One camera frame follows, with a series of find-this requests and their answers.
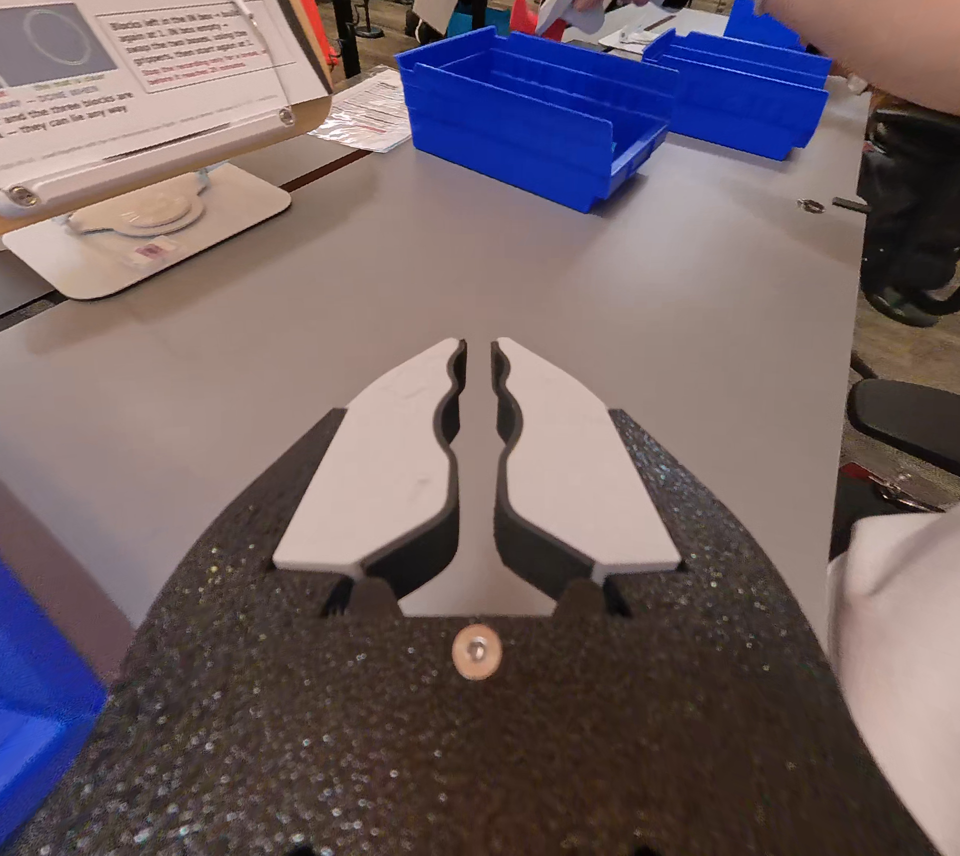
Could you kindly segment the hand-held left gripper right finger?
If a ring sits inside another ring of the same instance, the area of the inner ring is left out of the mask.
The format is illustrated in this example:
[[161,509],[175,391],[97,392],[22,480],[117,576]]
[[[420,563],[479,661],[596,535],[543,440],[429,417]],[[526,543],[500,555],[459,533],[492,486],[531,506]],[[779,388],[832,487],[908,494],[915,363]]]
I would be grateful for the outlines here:
[[677,570],[681,552],[604,402],[511,338],[490,351],[501,562],[543,594]]

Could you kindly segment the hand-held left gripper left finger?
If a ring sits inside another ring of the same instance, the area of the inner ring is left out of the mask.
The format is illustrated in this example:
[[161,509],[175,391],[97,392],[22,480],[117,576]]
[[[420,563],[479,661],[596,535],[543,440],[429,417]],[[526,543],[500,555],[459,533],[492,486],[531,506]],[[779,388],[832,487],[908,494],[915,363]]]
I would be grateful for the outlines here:
[[378,578],[411,594],[452,562],[467,342],[445,338],[388,370],[343,411],[272,555],[279,570]]

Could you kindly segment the blue plastic bin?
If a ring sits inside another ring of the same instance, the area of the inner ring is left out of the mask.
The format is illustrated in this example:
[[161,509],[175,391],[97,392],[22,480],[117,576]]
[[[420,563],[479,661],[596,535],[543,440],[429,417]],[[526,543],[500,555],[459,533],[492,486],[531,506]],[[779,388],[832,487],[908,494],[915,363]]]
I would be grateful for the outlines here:
[[105,701],[100,680],[2,565],[2,846],[70,769]]

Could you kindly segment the orange cone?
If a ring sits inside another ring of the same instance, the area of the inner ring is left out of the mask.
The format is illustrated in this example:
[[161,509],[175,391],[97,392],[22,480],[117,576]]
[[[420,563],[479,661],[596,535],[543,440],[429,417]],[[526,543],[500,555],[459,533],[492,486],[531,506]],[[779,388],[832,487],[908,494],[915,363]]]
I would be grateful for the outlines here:
[[528,35],[538,35],[553,41],[561,41],[567,29],[567,23],[563,20],[556,20],[548,29],[539,31],[537,29],[538,15],[528,5],[527,0],[513,0],[510,8],[509,31],[510,33],[521,33]]
[[328,66],[331,68],[335,67],[337,65],[338,55],[335,48],[330,45],[317,0],[300,0],[300,3],[303,6],[307,22],[317,39],[318,47],[327,60]]

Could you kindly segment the nested blue plastic bins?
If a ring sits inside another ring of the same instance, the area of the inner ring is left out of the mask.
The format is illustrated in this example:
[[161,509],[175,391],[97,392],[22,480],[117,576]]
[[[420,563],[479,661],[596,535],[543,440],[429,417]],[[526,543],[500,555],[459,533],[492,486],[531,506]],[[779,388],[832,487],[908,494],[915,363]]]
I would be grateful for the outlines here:
[[671,29],[643,61],[678,72],[672,133],[776,161],[810,142],[833,65],[753,0],[734,0],[722,35]]
[[588,213],[665,141],[679,71],[495,28],[397,55],[414,146]]

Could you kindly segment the clear plastic document sleeve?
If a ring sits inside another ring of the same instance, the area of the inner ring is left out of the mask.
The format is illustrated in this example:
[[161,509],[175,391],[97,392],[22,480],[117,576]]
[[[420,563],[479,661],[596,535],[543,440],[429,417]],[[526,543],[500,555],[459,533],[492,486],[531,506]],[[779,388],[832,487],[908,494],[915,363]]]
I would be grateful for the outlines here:
[[412,139],[401,73],[378,65],[334,94],[323,122],[310,135],[369,153],[389,153]]

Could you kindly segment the white stand base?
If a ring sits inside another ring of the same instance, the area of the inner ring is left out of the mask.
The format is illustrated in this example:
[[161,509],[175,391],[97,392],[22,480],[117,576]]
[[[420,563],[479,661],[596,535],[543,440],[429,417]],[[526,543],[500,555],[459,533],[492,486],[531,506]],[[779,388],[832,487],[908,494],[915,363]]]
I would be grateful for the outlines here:
[[69,299],[106,298],[280,215],[288,192],[224,163],[6,233],[3,245]]

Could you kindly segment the black office chair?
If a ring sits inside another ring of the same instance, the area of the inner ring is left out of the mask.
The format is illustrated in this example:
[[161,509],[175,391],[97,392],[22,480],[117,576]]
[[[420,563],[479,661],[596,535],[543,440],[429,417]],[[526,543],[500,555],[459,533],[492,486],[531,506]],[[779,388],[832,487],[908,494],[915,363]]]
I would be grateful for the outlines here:
[[870,305],[917,328],[958,313],[958,116],[873,94],[857,193],[868,208],[860,291]]

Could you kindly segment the person's white shirt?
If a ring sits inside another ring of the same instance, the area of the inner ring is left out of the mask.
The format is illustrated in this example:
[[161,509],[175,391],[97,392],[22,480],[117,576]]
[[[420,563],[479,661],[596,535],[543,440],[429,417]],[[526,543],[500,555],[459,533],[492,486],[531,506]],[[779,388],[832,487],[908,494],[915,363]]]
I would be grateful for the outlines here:
[[959,853],[959,508],[867,517],[827,567],[828,656],[875,764]]

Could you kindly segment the printed instruction sheet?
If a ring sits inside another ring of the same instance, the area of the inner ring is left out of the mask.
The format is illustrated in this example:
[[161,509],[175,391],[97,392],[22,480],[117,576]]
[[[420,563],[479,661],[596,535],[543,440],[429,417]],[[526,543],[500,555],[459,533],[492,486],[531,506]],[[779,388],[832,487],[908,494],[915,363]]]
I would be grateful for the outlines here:
[[331,82],[300,0],[1,0],[2,214],[305,132]]

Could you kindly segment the white metal bracket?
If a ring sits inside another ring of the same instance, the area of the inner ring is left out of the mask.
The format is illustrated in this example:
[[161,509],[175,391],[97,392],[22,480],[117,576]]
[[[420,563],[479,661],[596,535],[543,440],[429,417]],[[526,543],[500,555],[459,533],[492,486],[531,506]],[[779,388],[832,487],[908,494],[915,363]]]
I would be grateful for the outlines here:
[[676,13],[671,13],[647,26],[636,26],[619,31],[617,42],[623,47],[637,47],[645,49],[663,34],[673,29]]

